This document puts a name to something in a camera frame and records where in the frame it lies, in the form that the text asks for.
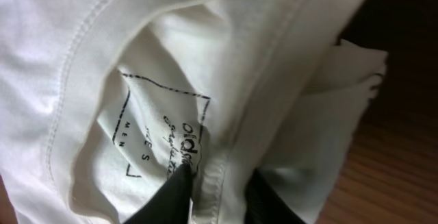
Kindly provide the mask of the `white t-shirt pixel print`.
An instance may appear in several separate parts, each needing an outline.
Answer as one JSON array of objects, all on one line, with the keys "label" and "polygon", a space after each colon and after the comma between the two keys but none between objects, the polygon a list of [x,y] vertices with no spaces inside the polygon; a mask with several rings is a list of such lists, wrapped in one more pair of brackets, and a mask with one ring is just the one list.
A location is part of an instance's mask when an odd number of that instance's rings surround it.
[{"label": "white t-shirt pixel print", "polygon": [[188,223],[244,223],[255,170],[315,223],[385,76],[363,2],[1,0],[1,218],[125,223],[188,164]]}]

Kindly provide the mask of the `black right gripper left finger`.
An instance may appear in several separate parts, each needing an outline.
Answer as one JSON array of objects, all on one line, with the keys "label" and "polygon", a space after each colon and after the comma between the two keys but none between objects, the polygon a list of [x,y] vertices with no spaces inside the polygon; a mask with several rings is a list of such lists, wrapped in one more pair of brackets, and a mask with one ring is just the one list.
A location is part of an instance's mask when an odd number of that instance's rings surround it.
[{"label": "black right gripper left finger", "polygon": [[188,224],[192,185],[191,168],[182,164],[125,224]]}]

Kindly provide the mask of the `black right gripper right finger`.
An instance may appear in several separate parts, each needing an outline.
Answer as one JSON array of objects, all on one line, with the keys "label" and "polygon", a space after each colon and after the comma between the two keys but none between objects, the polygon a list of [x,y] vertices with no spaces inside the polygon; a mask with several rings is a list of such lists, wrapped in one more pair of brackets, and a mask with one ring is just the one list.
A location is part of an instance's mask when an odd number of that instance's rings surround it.
[{"label": "black right gripper right finger", "polygon": [[255,170],[246,187],[245,224],[305,224]]}]

